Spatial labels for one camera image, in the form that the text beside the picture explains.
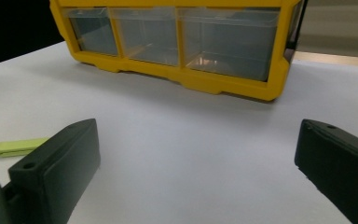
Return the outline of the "yellow black storage cabinet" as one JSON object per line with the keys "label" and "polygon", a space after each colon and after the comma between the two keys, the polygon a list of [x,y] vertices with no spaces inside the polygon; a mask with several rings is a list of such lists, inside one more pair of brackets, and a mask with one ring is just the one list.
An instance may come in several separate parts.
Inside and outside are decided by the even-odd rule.
{"label": "yellow black storage cabinet", "polygon": [[[285,85],[290,63],[296,50],[301,22],[308,0],[49,0],[49,7],[71,55],[82,63],[111,72],[137,72],[163,77],[196,91],[232,93],[271,101],[279,97]],[[132,60],[120,50],[117,56],[83,51],[68,18],[66,8],[95,7],[207,7],[222,9],[277,8],[280,10],[271,55],[268,79],[253,80],[189,69],[184,66],[184,51],[179,50],[179,64],[169,66]]]}

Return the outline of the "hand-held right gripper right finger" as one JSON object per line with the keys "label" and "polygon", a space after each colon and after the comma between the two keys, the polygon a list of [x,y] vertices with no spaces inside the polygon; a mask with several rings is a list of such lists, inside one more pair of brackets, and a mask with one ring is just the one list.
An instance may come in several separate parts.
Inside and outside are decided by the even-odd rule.
{"label": "hand-held right gripper right finger", "polygon": [[295,165],[352,224],[358,224],[358,137],[304,119]]}

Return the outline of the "wooden table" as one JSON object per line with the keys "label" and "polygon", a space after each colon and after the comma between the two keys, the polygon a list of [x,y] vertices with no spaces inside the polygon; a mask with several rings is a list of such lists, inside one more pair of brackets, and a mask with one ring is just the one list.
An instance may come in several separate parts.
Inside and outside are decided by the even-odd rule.
{"label": "wooden table", "polygon": [[358,66],[358,57],[297,51],[294,58],[301,61]]}

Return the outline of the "rows of clear drawers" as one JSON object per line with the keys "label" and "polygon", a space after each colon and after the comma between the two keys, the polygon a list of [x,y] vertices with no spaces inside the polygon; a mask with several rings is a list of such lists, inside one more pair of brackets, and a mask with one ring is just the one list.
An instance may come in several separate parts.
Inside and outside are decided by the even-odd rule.
{"label": "rows of clear drawers", "polygon": [[[277,8],[175,8],[176,37],[184,66],[204,72],[265,81],[280,10]],[[122,50],[107,7],[66,8],[81,50],[117,56]]]}

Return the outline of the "light green clip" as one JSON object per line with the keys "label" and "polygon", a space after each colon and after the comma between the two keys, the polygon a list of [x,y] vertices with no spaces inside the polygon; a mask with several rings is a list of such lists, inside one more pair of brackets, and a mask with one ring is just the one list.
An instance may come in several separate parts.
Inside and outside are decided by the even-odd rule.
{"label": "light green clip", "polygon": [[27,140],[16,140],[16,141],[5,141],[0,142],[0,157],[15,157],[15,156],[24,156],[40,147],[48,139],[43,138],[34,138]]}

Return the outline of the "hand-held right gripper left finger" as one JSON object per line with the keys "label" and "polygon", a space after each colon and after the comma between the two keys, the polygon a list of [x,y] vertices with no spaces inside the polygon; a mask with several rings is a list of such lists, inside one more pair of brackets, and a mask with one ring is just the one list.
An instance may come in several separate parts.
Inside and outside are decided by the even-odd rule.
{"label": "hand-held right gripper left finger", "polygon": [[15,224],[66,224],[100,164],[95,119],[53,135],[8,169]]}

